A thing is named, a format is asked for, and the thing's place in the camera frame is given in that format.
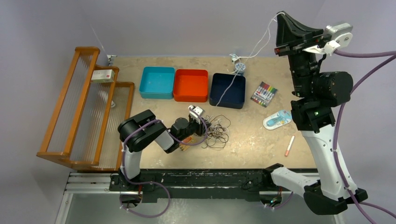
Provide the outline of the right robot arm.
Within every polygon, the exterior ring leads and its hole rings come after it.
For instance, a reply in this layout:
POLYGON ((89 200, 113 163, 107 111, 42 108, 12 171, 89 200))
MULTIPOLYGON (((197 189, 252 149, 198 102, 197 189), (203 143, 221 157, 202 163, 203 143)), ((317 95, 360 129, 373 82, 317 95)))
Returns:
POLYGON ((283 165, 267 168, 263 186, 277 186, 301 196, 317 215, 337 215, 354 201, 362 202, 368 194, 354 183, 334 139, 335 117, 332 109, 351 98, 352 76, 344 71, 321 72, 321 60, 352 40, 353 27, 348 23, 311 28, 293 19, 286 12, 276 15, 275 53, 287 56, 294 86, 291 115, 307 142, 315 161, 318 178, 308 178, 283 165))

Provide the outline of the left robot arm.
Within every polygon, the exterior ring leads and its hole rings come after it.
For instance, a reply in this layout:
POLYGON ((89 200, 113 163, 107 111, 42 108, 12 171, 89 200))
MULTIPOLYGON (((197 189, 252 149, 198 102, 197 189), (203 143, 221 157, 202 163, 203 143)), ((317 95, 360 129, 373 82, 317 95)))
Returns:
POLYGON ((188 107, 188 118, 178 118, 167 128, 151 110, 145 110, 128 118, 118 126, 122 144, 120 176, 121 185, 128 191, 139 186, 142 151, 153 141, 167 154, 181 145, 194 146, 205 141, 211 127, 203 117, 205 112, 199 106, 188 107))

